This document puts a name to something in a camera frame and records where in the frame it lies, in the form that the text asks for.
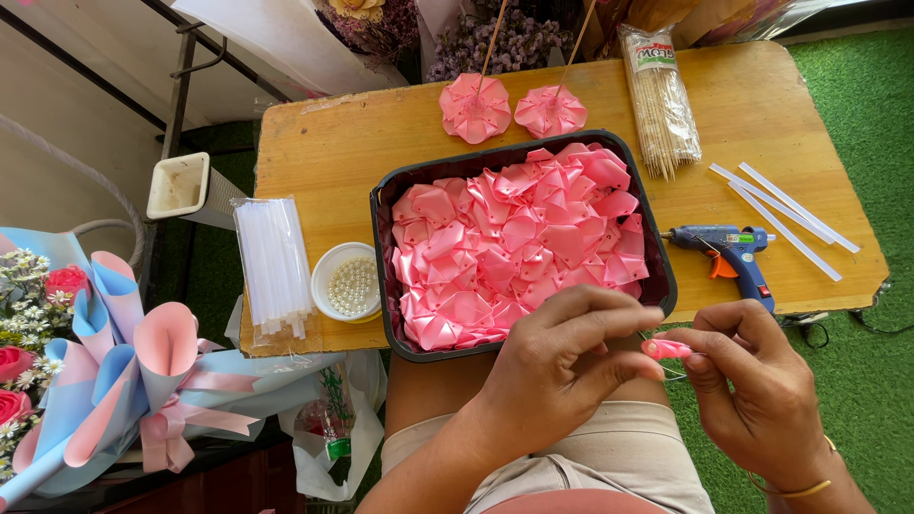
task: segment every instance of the yellow flower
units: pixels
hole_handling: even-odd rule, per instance
[[[329,0],[330,5],[336,9],[340,16],[350,16],[357,19],[379,22],[384,13],[381,6],[384,0]]]

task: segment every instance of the white plastic container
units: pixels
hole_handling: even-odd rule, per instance
[[[330,284],[330,277],[334,270],[340,264],[358,257],[367,257],[372,262],[376,261],[375,249],[363,242],[344,242],[331,248],[321,257],[321,260],[314,265],[314,271],[311,273],[311,294],[314,297],[314,303],[322,313],[327,317],[348,323],[364,323],[376,318],[381,309],[380,294],[377,301],[364,313],[356,316],[343,316],[334,309],[327,297],[327,285]]]
[[[146,216],[175,216],[226,230],[235,230],[232,198],[247,195],[209,166],[209,154],[181,155],[159,161],[153,169]]]

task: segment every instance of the orange trigger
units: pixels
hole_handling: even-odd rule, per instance
[[[709,279],[715,279],[718,277],[723,278],[737,278],[739,273],[733,269],[733,266],[727,262],[727,259],[724,259],[720,256],[718,252],[712,252],[711,250],[705,252],[707,255],[714,255],[712,259],[711,274],[708,276]]]

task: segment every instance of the black plastic tray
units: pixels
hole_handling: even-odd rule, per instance
[[[644,194],[644,186],[638,176],[638,170],[635,168],[632,151],[616,134],[603,130],[587,130],[403,166],[391,171],[377,187],[371,190],[371,220],[375,230],[377,276],[382,296],[384,296],[381,302],[384,332],[388,337],[390,347],[398,355],[412,362],[432,362],[486,351],[497,351],[502,347],[504,341],[483,343],[475,348],[426,351],[406,337],[403,330],[403,315],[399,309],[399,299],[403,295],[403,288],[400,281],[397,280],[393,266],[393,251],[397,243],[391,230],[394,224],[391,210],[397,200],[414,184],[431,184],[440,178],[478,177],[483,173],[484,167],[496,172],[501,171],[503,166],[523,163],[526,160],[527,152],[531,150],[546,148],[549,152],[557,154],[570,143],[585,145],[600,143],[604,148],[612,150],[628,165],[628,173],[632,176],[628,192],[640,200],[635,212],[643,217],[644,260],[651,272],[650,277],[641,280],[643,289],[641,303],[659,305],[667,316],[673,312],[676,304],[676,280],[673,277],[673,268],[670,267],[666,250],[660,241],[660,232],[657,230],[647,195]]]

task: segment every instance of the purple statice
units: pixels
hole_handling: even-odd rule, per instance
[[[495,37],[487,75],[544,68],[553,47],[571,46],[571,33],[559,30],[558,22],[538,23],[534,18],[524,16],[516,8],[518,4],[518,0],[508,2],[511,7],[505,10]],[[454,80],[461,73],[478,73],[483,69],[501,2],[484,0],[477,5],[494,11],[494,15],[487,22],[459,15],[457,30],[446,29],[440,35],[441,42],[435,49],[435,62],[429,68],[427,81]]]
[[[416,51],[420,43],[420,14],[413,0],[386,0],[381,9],[377,22],[342,16],[329,5],[318,16],[322,22],[323,18],[329,21],[333,29],[327,29],[354,53],[368,55],[365,67],[375,70],[382,64],[396,65],[401,55]]]

